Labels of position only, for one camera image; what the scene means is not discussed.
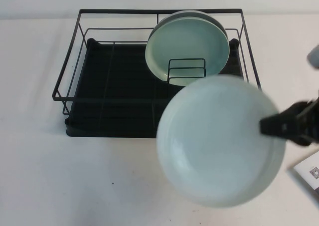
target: dish rack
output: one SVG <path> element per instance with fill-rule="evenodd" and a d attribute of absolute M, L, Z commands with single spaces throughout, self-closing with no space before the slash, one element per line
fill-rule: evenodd
<path fill-rule="evenodd" d="M 182 86 L 169 84 L 176 60 L 167 63 L 167 81 L 145 61 L 149 33 L 179 10 L 81 9 L 58 76 L 53 100 L 63 103 L 69 136 L 155 138 L 160 117 Z M 241 9 L 200 9 L 225 27 L 230 55 L 220 74 L 231 74 L 261 89 Z"/>

